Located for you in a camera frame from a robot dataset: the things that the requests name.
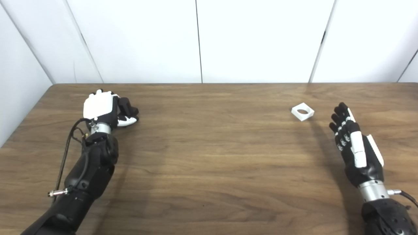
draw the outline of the wood grain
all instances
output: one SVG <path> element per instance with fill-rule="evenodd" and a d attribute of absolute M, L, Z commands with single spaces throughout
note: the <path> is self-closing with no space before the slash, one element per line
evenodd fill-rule
<path fill-rule="evenodd" d="M 115 175 L 79 235 L 363 234 L 328 129 L 340 101 L 373 134 L 387 188 L 418 197 L 417 84 L 60 84 L 0 149 L 0 234 L 49 207 L 68 131 L 98 88 L 128 97 L 140 122 L 114 132 Z M 305 122 L 290 113 L 301 102 L 315 110 Z M 79 153 L 72 142 L 64 174 Z"/>

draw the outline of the white wall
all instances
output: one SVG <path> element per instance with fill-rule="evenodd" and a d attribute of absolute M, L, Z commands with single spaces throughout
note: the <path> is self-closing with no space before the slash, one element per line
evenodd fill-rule
<path fill-rule="evenodd" d="M 415 55 L 399 82 L 418 82 L 418 56 Z"/>
<path fill-rule="evenodd" d="M 108 83 L 200 83 L 194 0 L 69 0 Z"/>
<path fill-rule="evenodd" d="M 308 82 L 333 0 L 197 0 L 203 82 Z"/>
<path fill-rule="evenodd" d="M 0 147 L 51 85 L 0 6 Z"/>
<path fill-rule="evenodd" d="M 0 0 L 56 83 L 101 83 L 64 0 Z"/>
<path fill-rule="evenodd" d="M 313 82 L 396 82 L 417 39 L 417 0 L 339 0 Z"/>

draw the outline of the white square block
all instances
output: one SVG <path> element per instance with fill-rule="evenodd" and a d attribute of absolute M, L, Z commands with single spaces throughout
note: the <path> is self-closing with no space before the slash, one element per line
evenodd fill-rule
<path fill-rule="evenodd" d="M 304 110 L 307 113 L 300 113 L 298 112 L 298 110 Z M 297 106 L 292 108 L 292 113 L 293 115 L 295 115 L 300 121 L 304 121 L 310 117 L 312 117 L 315 113 L 315 111 L 313 109 L 311 109 L 311 107 L 307 106 L 305 103 L 301 103 L 298 104 Z"/>

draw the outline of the black forearm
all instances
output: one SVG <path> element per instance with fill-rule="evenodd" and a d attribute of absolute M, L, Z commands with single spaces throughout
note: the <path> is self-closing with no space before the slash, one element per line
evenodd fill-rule
<path fill-rule="evenodd" d="M 74 234 L 93 202 L 105 191 L 114 172 L 117 152 L 117 141 L 110 134 L 89 136 L 82 156 L 65 179 L 68 193 L 58 196 L 22 235 Z"/>
<path fill-rule="evenodd" d="M 406 208 L 390 198 L 364 203 L 362 217 L 366 222 L 366 235 L 417 234 Z"/>

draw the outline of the robotic arm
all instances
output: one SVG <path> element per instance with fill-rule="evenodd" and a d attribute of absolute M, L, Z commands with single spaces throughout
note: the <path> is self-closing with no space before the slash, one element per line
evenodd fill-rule
<path fill-rule="evenodd" d="M 119 154 L 117 140 L 110 134 L 111 131 L 135 123 L 138 113 L 137 108 L 131 107 L 128 98 L 120 98 L 112 92 L 100 89 L 89 95 L 84 102 L 84 118 L 71 129 L 64 154 L 66 156 L 77 125 L 85 121 L 90 135 L 83 136 L 81 157 L 65 179 L 65 188 L 48 193 L 49 197 L 57 197 L 57 200 L 22 235 L 75 234 L 90 206 L 103 194 L 113 175 Z"/>
<path fill-rule="evenodd" d="M 345 174 L 352 185 L 360 190 L 364 204 L 362 217 L 366 235 L 416 235 L 414 222 L 402 204 L 389 196 L 403 194 L 401 190 L 386 190 L 383 182 L 383 157 L 373 137 L 361 133 L 351 110 L 340 103 L 331 116 L 329 127 L 335 134 L 335 143 L 345 163 Z"/>

